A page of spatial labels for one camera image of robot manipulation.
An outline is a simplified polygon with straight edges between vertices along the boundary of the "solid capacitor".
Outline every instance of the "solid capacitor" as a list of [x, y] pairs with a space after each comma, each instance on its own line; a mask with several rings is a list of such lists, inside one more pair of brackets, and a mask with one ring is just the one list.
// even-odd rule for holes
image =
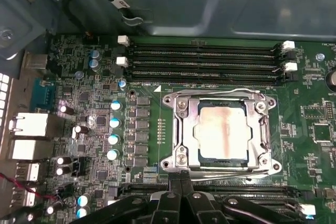
[[119, 151], [118, 150], [110, 150], [107, 152], [107, 159], [108, 160], [116, 160], [119, 156]]
[[113, 102], [111, 103], [111, 109], [112, 109], [112, 110], [118, 111], [118, 110], [121, 110], [121, 108], [122, 108], [122, 104], [121, 104], [120, 102], [118, 102], [118, 101], [113, 101]]
[[111, 145], [118, 144], [118, 142], [120, 141], [120, 136], [112, 134], [109, 136], [108, 141]]
[[89, 67], [94, 71], [94, 72], [97, 72], [100, 70], [100, 64], [97, 60], [93, 59], [93, 60], [90, 60], [89, 62]]
[[111, 128], [119, 128], [121, 126], [121, 121], [117, 118], [112, 118], [110, 120], [110, 127]]
[[97, 61], [100, 61], [100, 60], [101, 60], [101, 55], [100, 55], [99, 51], [97, 51], [97, 50], [93, 50], [93, 51], [90, 53], [90, 57], [91, 57], [92, 59], [97, 60]]

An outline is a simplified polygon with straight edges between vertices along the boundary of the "chip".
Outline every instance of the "chip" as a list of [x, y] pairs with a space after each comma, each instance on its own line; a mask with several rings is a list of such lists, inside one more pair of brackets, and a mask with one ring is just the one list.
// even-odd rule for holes
[[147, 118], [149, 116], [148, 109], [137, 109], [137, 117], [139, 118]]
[[135, 146], [135, 154], [144, 155], [148, 152], [148, 145], [136, 145]]
[[89, 97], [90, 97], [90, 94], [88, 92], [84, 92], [84, 93], [80, 94], [79, 101], [81, 101], [81, 102], [89, 101]]
[[135, 134], [135, 141], [146, 143], [148, 142], [148, 133], [147, 132], [140, 132]]
[[105, 118], [105, 116], [99, 116], [99, 117], [97, 117], [96, 124], [97, 125], [106, 125], [106, 118]]
[[140, 121], [140, 120], [137, 120], [137, 121], [135, 122], [135, 124], [136, 124], [136, 128], [137, 128], [138, 130], [145, 130], [145, 129], [148, 129], [148, 127], [149, 127], [149, 122], [148, 122], [148, 121]]
[[111, 74], [110, 69], [103, 70], [103, 76], [110, 76], [110, 74]]
[[77, 151], [79, 152], [85, 152], [86, 146], [84, 144], [79, 144], [77, 147]]
[[63, 95], [71, 95], [72, 87], [63, 87]]
[[134, 153], [134, 147], [126, 147], [126, 153]]
[[149, 105], [150, 104], [150, 99], [149, 97], [138, 97], [136, 99], [137, 105]]
[[135, 167], [146, 167], [147, 166], [147, 158], [146, 157], [135, 157], [134, 158], [134, 166]]
[[97, 179], [106, 180], [107, 179], [107, 171], [106, 170], [97, 171]]
[[95, 190], [93, 196], [95, 199], [101, 199], [103, 197], [103, 190]]

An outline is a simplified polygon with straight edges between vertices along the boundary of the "black ram slot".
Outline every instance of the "black ram slot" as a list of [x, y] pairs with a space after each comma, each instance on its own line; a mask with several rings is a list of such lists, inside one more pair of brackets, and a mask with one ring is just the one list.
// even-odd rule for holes
[[133, 55], [129, 57], [134, 62], [200, 62], [200, 63], [231, 63], [231, 64], [261, 64], [274, 65], [273, 57], [245, 56], [245, 55]]
[[181, 72], [181, 73], [198, 73], [198, 74], [267, 74], [269, 76], [278, 76], [281, 74], [280, 71], [277, 73], [272, 72], [274, 67], [270, 66], [237, 66], [237, 65], [175, 65], [175, 64], [134, 64], [134, 72], [150, 72], [155, 70], [155, 72]]

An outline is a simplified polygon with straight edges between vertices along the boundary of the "integrated circuit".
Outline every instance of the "integrated circuit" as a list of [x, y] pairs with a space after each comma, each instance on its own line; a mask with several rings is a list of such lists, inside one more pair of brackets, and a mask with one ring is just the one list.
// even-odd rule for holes
[[136, 104], [137, 105], [149, 105], [150, 99], [149, 97], [137, 97]]
[[145, 143], [145, 142], [148, 142], [148, 133], [147, 132], [137, 132], [135, 134], [135, 141], [136, 142], [142, 142], [142, 143]]

